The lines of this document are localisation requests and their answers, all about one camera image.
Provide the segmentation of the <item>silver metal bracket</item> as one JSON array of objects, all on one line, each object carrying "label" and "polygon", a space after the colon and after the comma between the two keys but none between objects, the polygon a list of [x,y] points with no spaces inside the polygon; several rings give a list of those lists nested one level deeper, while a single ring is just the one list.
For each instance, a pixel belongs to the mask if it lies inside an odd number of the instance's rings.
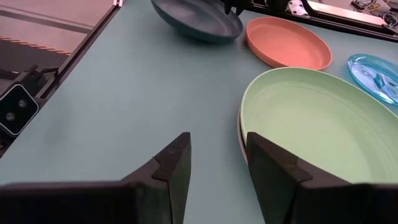
[{"label": "silver metal bracket", "polygon": [[295,16],[308,16],[301,0],[290,0],[287,6],[291,14]]}]

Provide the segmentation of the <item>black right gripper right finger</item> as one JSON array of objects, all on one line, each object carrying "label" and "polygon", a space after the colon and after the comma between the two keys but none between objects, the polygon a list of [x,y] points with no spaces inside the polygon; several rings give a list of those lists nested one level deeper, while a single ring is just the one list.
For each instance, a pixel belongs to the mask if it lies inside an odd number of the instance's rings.
[{"label": "black right gripper right finger", "polygon": [[249,132],[246,155],[266,224],[349,224],[348,182]]}]

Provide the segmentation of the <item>clear blue glass plate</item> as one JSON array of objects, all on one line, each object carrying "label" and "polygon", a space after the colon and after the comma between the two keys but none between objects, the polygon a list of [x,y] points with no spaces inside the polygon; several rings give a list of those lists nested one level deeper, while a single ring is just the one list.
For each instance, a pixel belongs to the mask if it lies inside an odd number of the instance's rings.
[{"label": "clear blue glass plate", "polygon": [[398,106],[398,65],[369,54],[354,54],[348,58],[348,70],[353,80],[376,99]]}]

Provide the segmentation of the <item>orange plastic plate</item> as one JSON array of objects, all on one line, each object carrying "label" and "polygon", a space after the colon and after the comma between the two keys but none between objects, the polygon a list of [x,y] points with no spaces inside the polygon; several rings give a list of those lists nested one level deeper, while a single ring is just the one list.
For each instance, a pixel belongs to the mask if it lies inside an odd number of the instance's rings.
[{"label": "orange plastic plate", "polygon": [[249,21],[246,42],[257,58],[273,68],[324,70],[333,60],[329,46],[316,33],[276,17],[258,17]]}]

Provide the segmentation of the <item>black table frame rail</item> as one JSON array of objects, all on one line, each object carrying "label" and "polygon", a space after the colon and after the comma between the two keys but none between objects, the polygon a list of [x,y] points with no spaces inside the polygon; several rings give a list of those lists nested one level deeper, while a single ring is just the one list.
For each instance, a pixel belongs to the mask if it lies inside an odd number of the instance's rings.
[{"label": "black table frame rail", "polygon": [[[66,79],[119,0],[0,0],[0,95],[21,83],[39,104]],[[0,130],[0,158],[18,136]]]},{"label": "black table frame rail", "polygon": [[331,29],[354,35],[371,37],[398,43],[398,28],[385,24],[379,19],[357,19],[337,14],[329,9],[327,12],[315,9],[315,3],[301,0],[308,16],[295,16],[288,8],[290,0],[246,0],[245,10],[288,19],[295,22]]}]

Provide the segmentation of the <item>light green plastic plate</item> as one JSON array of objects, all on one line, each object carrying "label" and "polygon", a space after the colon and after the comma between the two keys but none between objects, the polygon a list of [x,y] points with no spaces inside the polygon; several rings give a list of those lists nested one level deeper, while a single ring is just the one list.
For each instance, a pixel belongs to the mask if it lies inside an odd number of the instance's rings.
[{"label": "light green plastic plate", "polygon": [[351,183],[398,184],[398,116],[325,72],[276,68],[256,77],[240,106],[255,132]]}]

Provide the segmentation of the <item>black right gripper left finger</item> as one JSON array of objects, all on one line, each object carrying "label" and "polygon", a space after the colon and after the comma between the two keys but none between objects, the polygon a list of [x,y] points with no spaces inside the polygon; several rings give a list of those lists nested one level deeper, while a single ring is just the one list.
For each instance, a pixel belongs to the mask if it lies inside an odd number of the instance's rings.
[{"label": "black right gripper left finger", "polygon": [[183,224],[191,163],[190,133],[184,132],[121,179],[134,191],[137,224]]}]

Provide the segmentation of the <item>beige plastic plate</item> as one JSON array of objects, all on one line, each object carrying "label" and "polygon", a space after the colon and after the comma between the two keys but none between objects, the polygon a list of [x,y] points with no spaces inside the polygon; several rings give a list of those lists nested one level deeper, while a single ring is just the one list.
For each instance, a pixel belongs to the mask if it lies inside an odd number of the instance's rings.
[{"label": "beige plastic plate", "polygon": [[237,115],[237,130],[238,130],[238,141],[241,148],[241,152],[244,158],[245,163],[248,163],[247,156],[246,156],[246,145],[244,143],[244,138],[241,131],[241,122],[240,122],[240,110],[238,110]]}]

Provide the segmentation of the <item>dark blue plastic plate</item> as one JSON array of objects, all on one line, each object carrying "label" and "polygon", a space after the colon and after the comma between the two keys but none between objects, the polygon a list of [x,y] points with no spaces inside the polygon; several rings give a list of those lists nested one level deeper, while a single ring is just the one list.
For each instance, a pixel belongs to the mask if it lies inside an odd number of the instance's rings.
[{"label": "dark blue plastic plate", "polygon": [[219,0],[150,0],[158,15],[177,32],[210,43],[227,43],[239,37],[243,23],[226,14]]}]

